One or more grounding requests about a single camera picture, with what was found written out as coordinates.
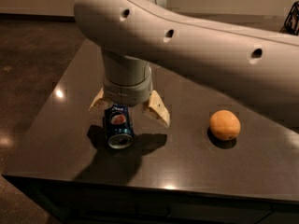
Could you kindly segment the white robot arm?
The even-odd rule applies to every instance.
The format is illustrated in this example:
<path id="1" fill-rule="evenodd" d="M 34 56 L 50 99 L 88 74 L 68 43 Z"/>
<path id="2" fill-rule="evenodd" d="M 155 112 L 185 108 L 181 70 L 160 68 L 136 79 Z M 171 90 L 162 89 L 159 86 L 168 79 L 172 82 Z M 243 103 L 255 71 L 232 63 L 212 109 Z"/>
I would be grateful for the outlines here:
<path id="1" fill-rule="evenodd" d="M 148 0 L 75 0 L 80 31 L 98 46 L 156 63 L 299 126 L 299 38 L 185 17 Z"/>

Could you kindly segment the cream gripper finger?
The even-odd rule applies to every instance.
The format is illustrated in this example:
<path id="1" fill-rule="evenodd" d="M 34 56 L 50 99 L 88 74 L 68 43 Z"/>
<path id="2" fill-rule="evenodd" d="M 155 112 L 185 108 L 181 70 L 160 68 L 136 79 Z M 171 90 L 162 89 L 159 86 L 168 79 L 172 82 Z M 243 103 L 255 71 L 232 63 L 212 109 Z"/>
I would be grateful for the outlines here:
<path id="1" fill-rule="evenodd" d="M 89 107 L 89 110 L 93 110 L 95 108 L 98 108 L 100 110 L 106 110 L 110 107 L 112 107 L 113 102 L 106 98 L 104 89 L 101 89 L 96 96 L 93 98 L 93 101 Z"/>
<path id="2" fill-rule="evenodd" d="M 170 113 L 157 91 L 152 91 L 147 102 L 142 106 L 142 112 L 150 119 L 168 128 L 170 126 Z"/>

